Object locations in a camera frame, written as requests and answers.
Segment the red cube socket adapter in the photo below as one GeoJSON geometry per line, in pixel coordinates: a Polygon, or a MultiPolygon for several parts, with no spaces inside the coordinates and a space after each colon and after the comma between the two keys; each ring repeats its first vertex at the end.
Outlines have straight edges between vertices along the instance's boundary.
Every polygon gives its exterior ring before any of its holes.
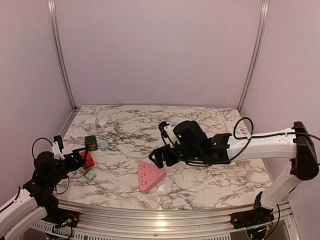
{"type": "Polygon", "coordinates": [[[95,164],[95,161],[94,161],[94,159],[93,159],[93,157],[92,157],[92,155],[91,155],[91,152],[89,151],[89,152],[87,153],[86,163],[85,163],[85,165],[83,166],[83,169],[84,169],[84,170],[88,170],[88,169],[94,167],[95,165],[96,165],[96,164],[95,164]]]}

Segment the pink triangular power strip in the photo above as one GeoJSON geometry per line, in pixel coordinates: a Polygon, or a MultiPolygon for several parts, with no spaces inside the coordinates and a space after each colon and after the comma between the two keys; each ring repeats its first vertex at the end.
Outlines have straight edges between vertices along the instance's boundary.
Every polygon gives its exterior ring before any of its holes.
{"type": "Polygon", "coordinates": [[[139,161],[137,164],[138,185],[142,194],[147,194],[153,187],[159,184],[166,176],[166,170],[156,165],[139,161]]]}

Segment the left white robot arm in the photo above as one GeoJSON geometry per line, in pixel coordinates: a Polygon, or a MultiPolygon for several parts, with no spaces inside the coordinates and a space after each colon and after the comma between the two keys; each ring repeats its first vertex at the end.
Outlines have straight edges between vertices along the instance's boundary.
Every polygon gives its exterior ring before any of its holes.
{"type": "Polygon", "coordinates": [[[86,148],[78,148],[69,154],[43,151],[34,159],[31,180],[18,189],[17,194],[0,208],[0,238],[16,240],[33,224],[49,219],[61,224],[69,213],[59,208],[59,200],[53,192],[61,180],[86,164],[86,148]]]}

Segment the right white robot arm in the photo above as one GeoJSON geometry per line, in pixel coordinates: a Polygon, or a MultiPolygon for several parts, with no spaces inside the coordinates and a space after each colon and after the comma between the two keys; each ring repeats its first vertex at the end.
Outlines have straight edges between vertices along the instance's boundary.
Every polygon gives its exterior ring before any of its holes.
{"type": "Polygon", "coordinates": [[[194,120],[183,121],[175,127],[163,121],[158,129],[164,145],[154,149],[148,158],[159,169],[178,162],[193,167],[209,167],[256,158],[289,160],[276,180],[256,196],[254,208],[246,212],[252,224],[260,223],[301,182],[314,179],[320,172],[312,141],[315,136],[308,133],[300,121],[284,130],[251,132],[249,136],[237,136],[233,131],[207,137],[194,120]]]}

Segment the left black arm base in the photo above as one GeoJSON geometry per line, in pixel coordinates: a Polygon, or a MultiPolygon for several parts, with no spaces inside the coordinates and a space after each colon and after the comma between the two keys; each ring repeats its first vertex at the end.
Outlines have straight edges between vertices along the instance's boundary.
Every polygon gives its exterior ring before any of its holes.
{"type": "Polygon", "coordinates": [[[61,227],[66,223],[72,228],[76,228],[79,222],[80,213],[78,211],[58,208],[56,212],[44,217],[42,220],[55,224],[61,227]]]}

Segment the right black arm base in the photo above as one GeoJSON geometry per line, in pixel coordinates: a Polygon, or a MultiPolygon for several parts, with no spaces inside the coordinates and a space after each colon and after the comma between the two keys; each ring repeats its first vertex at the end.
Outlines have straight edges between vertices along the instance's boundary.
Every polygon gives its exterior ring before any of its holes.
{"type": "Polygon", "coordinates": [[[230,223],[233,225],[234,229],[252,227],[275,219],[273,209],[262,207],[262,194],[263,192],[261,191],[255,197],[254,205],[251,210],[235,212],[230,215],[230,223]]]}

